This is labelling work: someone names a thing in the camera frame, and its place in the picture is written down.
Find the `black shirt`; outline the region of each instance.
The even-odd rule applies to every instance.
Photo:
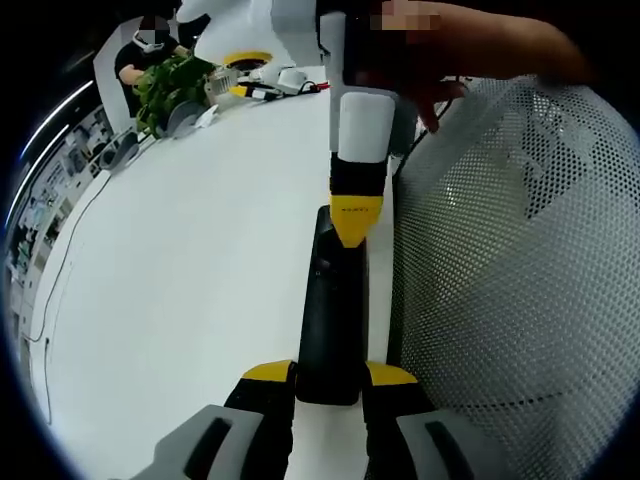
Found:
[[[177,46],[178,42],[173,37],[169,37],[164,42],[164,47],[162,47],[160,50],[156,50],[155,52],[144,53],[142,49],[133,42],[127,43],[118,52],[118,55],[116,56],[115,72],[116,77],[122,85],[124,98],[127,101],[127,106],[129,107],[129,114],[131,115],[131,117],[136,116],[138,110],[140,110],[140,107],[142,105],[140,104],[140,99],[133,93],[133,87],[131,85],[122,83],[122,80],[120,80],[120,70],[122,70],[127,65],[133,65],[136,70],[142,71],[153,65],[159,65],[167,58],[170,58],[171,55],[173,55],[173,51]]]

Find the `green plant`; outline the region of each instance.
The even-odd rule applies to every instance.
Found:
[[[187,100],[207,105],[204,85],[215,66],[194,56],[171,57],[148,68],[133,89],[142,107],[136,115],[138,130],[149,129],[160,138],[169,115],[180,103]]]

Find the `gray bracket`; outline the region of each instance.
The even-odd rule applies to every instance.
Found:
[[[418,480],[512,480],[497,444],[448,410],[397,418]]]
[[[240,480],[262,418],[261,413],[204,407],[157,443],[153,463],[132,480],[189,480],[195,476],[190,470],[208,480]]]

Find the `human hand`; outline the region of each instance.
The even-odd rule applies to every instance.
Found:
[[[592,72],[573,42],[552,25],[437,2],[384,1],[371,16],[379,67],[359,72],[358,83],[389,88],[417,105],[427,128],[438,130],[434,103],[464,96],[445,76],[498,79],[539,74],[575,83]],[[388,35],[403,34],[384,53]]]

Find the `wall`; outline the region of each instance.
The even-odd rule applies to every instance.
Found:
[[[127,102],[124,99],[120,82],[116,77],[114,66],[118,52],[131,40],[139,24],[140,17],[120,24],[93,59],[98,92],[100,92],[100,98],[109,123],[116,134],[135,124],[134,120],[129,117]],[[174,21],[170,21],[169,25],[171,27],[171,35],[174,38],[178,38],[177,24]]]

